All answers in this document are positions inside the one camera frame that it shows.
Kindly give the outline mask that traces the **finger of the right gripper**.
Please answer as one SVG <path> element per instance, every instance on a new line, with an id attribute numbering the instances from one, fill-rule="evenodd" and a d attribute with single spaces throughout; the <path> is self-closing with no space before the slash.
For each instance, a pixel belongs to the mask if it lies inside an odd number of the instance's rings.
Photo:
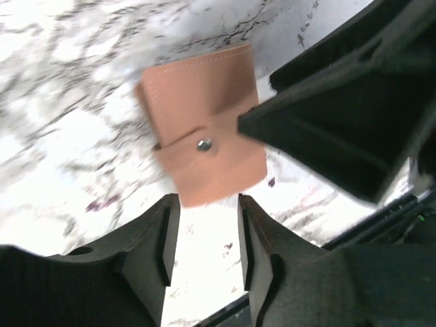
<path id="1" fill-rule="evenodd" d="M 376 203 L 434 122 L 435 21 L 415 20 L 278 92 L 238 130 Z"/>
<path id="2" fill-rule="evenodd" d="M 428 68 L 388 68 L 435 21 L 434 1 L 373 1 L 332 33 L 270 76 L 279 99 L 305 98 L 353 82 L 357 73 L 375 74 L 381 92 L 415 99 L 435 94 Z"/>

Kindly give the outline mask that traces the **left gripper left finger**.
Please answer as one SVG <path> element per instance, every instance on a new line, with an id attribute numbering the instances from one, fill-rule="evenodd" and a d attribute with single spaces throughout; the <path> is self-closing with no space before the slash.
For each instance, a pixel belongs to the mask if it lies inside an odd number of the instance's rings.
<path id="1" fill-rule="evenodd" d="M 180 218 L 176 194 L 67 255 L 1 247 L 2 326 L 159 326 Z"/>

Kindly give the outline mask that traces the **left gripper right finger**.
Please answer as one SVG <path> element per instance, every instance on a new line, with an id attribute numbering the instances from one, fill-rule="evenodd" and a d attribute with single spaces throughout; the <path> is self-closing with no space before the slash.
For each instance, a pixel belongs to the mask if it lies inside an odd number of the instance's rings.
<path id="1" fill-rule="evenodd" d="M 244 287 L 254 326 L 434 326 L 435 246 L 325 250 L 238 198 Z"/>

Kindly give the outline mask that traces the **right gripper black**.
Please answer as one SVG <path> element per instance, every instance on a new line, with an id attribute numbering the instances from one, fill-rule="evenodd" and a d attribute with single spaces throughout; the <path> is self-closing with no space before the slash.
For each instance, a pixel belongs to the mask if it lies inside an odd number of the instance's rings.
<path id="1" fill-rule="evenodd" d="M 325 250 L 372 242 L 435 244 L 435 132 L 411 160 L 414 187 L 344 234 L 326 243 Z"/>

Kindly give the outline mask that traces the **brown leather card holder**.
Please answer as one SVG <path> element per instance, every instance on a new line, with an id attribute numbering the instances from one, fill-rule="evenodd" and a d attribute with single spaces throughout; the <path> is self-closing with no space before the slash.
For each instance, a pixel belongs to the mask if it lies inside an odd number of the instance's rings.
<path id="1" fill-rule="evenodd" d="M 183 206 L 216 202 L 265 178 L 264 146 L 237 131 L 238 117 L 258 105 L 248 43 L 148 67 L 135 94 Z"/>

